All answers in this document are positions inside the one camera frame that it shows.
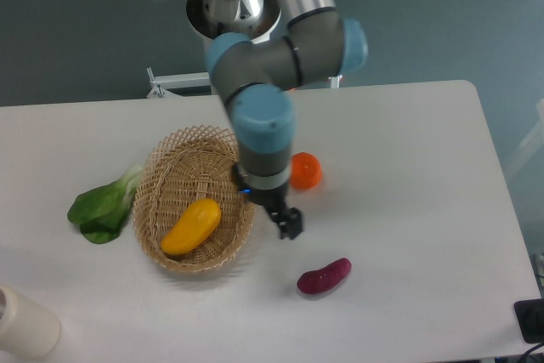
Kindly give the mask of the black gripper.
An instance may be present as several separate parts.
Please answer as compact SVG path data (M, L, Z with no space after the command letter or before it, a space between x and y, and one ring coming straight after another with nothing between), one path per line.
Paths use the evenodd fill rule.
M288 207L287 168L275 175L258 176L249 173L240 163L232 167L231 178L244 197L263 207L269 219L276 224L279 238L294 240L303 232L303 214L296 207Z

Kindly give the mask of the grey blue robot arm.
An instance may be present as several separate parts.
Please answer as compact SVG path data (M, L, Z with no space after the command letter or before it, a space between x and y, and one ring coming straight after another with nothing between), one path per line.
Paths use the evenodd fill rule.
M296 127L287 91L358 70L365 32L334 0L188 0L186 14L237 139L234 183L294 239L303 215L286 204Z

